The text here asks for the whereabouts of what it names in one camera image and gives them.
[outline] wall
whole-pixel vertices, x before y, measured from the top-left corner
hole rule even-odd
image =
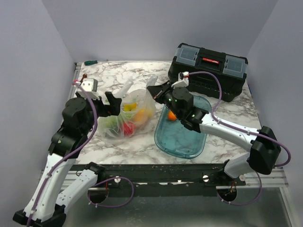
[[[74,71],[40,0],[1,1],[0,220],[12,221],[34,194]]]
[[[246,56],[277,0],[42,0],[72,57],[171,60],[184,42]]]
[[[303,2],[280,0],[248,54],[250,85],[263,125],[270,126],[293,158],[285,167],[303,223]],[[280,162],[286,160],[281,153]]]

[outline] teal plastic container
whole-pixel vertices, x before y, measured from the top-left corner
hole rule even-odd
[[[194,105],[211,112],[210,103],[203,97],[194,96]],[[165,153],[180,158],[195,158],[204,149],[207,134],[186,129],[179,120],[167,119],[169,109],[164,106],[156,131],[155,143]]]

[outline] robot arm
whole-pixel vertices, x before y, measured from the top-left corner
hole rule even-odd
[[[105,179],[103,168],[90,163],[78,179],[60,193],[64,179],[75,163],[80,149],[74,154],[71,153],[87,141],[88,133],[94,125],[93,111],[83,90],[92,99],[97,117],[120,114],[122,99],[114,98],[111,92],[106,92],[109,105],[103,104],[97,94],[97,84],[95,79],[84,79],[80,85],[82,89],[76,92],[77,97],[68,100],[65,104],[62,112],[63,123],[52,137],[47,163],[38,187],[24,210],[15,213],[14,221],[34,227],[61,227],[70,206],[88,188],[96,184],[97,180]]]
[[[259,135],[276,140],[273,131],[266,126],[258,130],[217,117],[214,119],[208,111],[194,106],[194,97],[185,88],[186,86],[188,86],[188,72],[180,73],[178,81],[174,84],[168,81],[162,85],[149,86],[147,89],[153,99],[160,104],[165,104],[187,129],[218,136],[248,152],[239,158],[225,162],[221,171],[225,177],[234,179],[253,171],[264,175],[270,174],[281,148]],[[225,126],[221,122],[228,123],[231,127]]]

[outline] clear plastic bag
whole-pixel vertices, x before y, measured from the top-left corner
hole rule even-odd
[[[152,76],[146,86],[155,85],[158,76]],[[132,81],[117,93],[123,97],[131,87]],[[156,112],[155,101],[146,89],[138,89],[122,98],[121,111],[118,116],[101,117],[98,120],[98,130],[108,139],[123,139],[135,135],[143,128]]]

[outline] white marble surface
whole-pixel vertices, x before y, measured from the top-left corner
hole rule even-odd
[[[87,73],[89,78],[98,80],[98,92],[102,96],[105,91],[117,92],[130,78],[134,78],[134,85],[129,92],[144,88],[149,77],[159,76],[158,84],[168,80],[170,62],[101,62],[91,66],[82,65],[80,78]],[[205,97],[213,106],[217,99]],[[236,145],[219,137],[208,135],[201,155],[194,159],[182,159],[170,156],[161,151],[154,142],[154,132],[163,106],[156,104],[157,112],[148,125],[135,136],[119,143],[102,140],[96,133],[92,141],[82,150],[78,157],[78,164],[91,161],[98,164],[192,164],[192,163],[222,163],[233,159],[245,151]],[[228,121],[260,128],[258,115],[253,104],[248,85],[243,92],[231,103],[222,101],[216,115]]]

